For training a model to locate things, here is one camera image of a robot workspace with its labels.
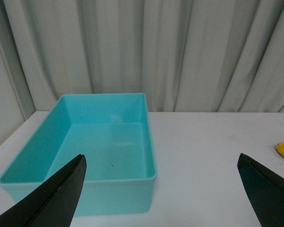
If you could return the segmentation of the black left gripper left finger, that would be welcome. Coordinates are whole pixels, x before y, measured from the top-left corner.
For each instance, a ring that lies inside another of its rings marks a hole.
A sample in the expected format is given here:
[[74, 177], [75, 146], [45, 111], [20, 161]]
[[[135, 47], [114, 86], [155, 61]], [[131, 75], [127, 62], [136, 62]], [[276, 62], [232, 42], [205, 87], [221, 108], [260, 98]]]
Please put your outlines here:
[[69, 227], [78, 205], [87, 162], [77, 155], [28, 196], [0, 215], [0, 227]]

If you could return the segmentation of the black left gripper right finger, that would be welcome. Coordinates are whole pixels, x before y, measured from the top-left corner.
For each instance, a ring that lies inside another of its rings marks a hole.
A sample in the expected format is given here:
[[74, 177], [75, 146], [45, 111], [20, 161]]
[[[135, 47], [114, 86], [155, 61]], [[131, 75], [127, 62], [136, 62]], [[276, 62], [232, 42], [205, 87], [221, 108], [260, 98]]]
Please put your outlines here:
[[284, 178], [243, 153], [237, 168], [261, 226], [284, 227]]

